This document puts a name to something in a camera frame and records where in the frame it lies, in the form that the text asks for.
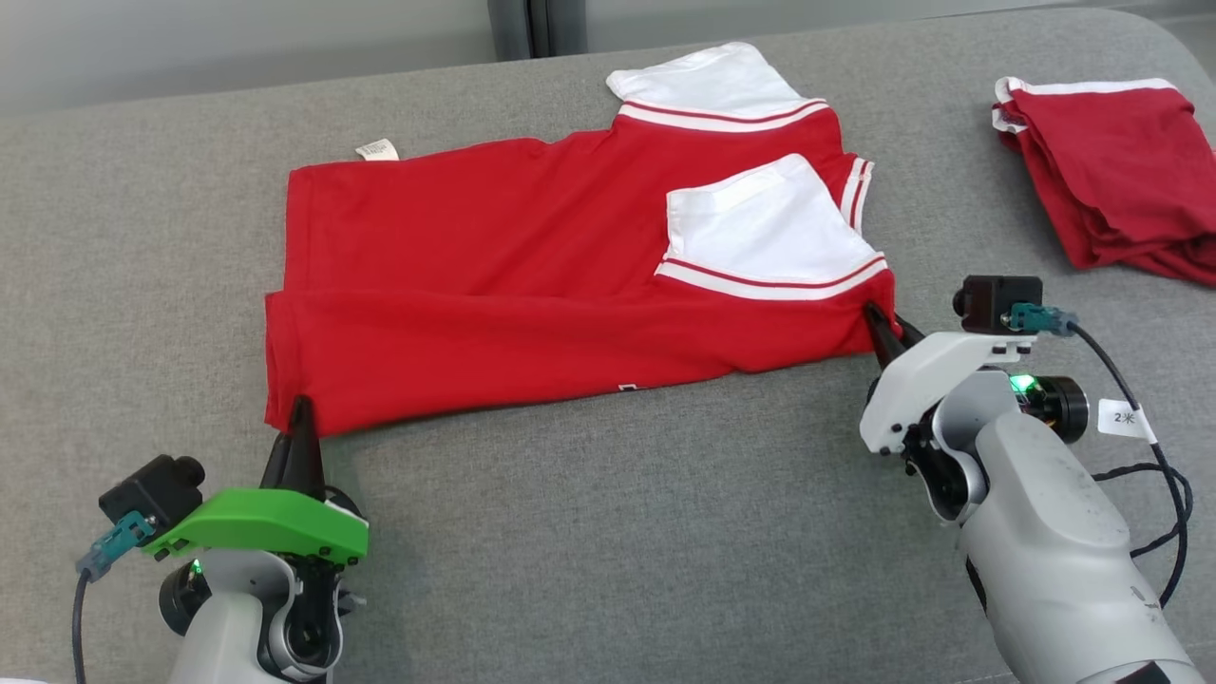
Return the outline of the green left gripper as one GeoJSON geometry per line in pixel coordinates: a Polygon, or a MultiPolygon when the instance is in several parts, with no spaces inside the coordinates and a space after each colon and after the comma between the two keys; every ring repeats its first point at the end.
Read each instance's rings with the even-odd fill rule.
{"type": "Polygon", "coordinates": [[[235,549],[317,556],[333,564],[368,555],[368,521],[322,501],[323,460],[308,396],[295,396],[288,432],[276,436],[258,486],[223,489],[143,546],[143,554],[161,561],[192,556],[199,549],[235,549]],[[281,482],[289,490],[274,489],[281,482]]]}

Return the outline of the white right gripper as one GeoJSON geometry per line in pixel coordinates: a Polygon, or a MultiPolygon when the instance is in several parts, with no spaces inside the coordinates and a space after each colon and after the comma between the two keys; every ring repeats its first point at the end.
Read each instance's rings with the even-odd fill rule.
{"type": "Polygon", "coordinates": [[[985,368],[1020,360],[1036,337],[959,331],[925,337],[903,316],[886,315],[876,302],[865,303],[863,318],[883,370],[860,421],[869,453],[903,450],[907,428],[930,409],[936,411],[931,433],[955,450],[972,445],[984,426],[1017,410],[1007,372],[985,368]]]}

